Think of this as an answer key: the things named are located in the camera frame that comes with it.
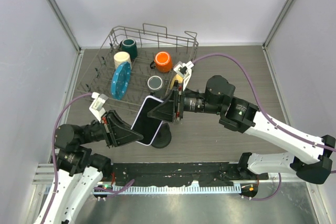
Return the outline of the lilac smartphone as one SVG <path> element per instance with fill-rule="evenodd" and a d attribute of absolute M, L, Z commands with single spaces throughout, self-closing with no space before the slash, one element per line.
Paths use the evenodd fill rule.
<path fill-rule="evenodd" d="M 141 134 L 143 136 L 142 140 L 138 140 L 137 142 L 145 145 L 150 146 L 156 137 L 162 122 L 161 120 L 150 118 L 148 116 L 148 112 L 150 112 L 153 108 L 160 105 L 163 101 L 159 98 L 154 96 L 147 96 L 131 126 L 131 130 Z"/>

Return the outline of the black phone stand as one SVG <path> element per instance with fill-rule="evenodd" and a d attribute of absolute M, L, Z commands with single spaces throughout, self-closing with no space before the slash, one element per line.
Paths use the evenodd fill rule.
<path fill-rule="evenodd" d="M 168 123 L 163 123 L 156 135 L 156 137 L 154 138 L 151 146 L 154 148 L 165 148 L 167 147 L 172 139 L 172 134 L 170 131 L 170 126 Z"/>

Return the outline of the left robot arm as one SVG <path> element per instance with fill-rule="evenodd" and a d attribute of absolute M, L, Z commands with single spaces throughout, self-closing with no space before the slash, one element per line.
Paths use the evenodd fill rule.
<path fill-rule="evenodd" d="M 35 223 L 74 223 L 97 183 L 111 177 L 111 159 L 93 154 L 84 144 L 104 141 L 108 147 L 119 147 L 142 139 L 114 110 L 90 124 L 58 126 L 54 180 Z"/>

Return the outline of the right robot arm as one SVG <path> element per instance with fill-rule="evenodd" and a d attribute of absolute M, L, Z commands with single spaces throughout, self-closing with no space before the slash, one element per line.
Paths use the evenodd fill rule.
<path fill-rule="evenodd" d="M 184 112 L 216 114 L 224 128 L 261 138 L 284 150 L 278 154 L 243 153 L 237 173 L 250 179 L 263 173 L 295 174 L 300 179 L 322 185 L 332 173 L 330 158 L 335 138 L 313 136 L 294 129 L 262 111 L 257 105 L 234 96 L 235 86 L 224 77 L 212 76 L 200 93 L 175 82 L 165 100 L 148 116 L 165 122 L 182 119 Z"/>

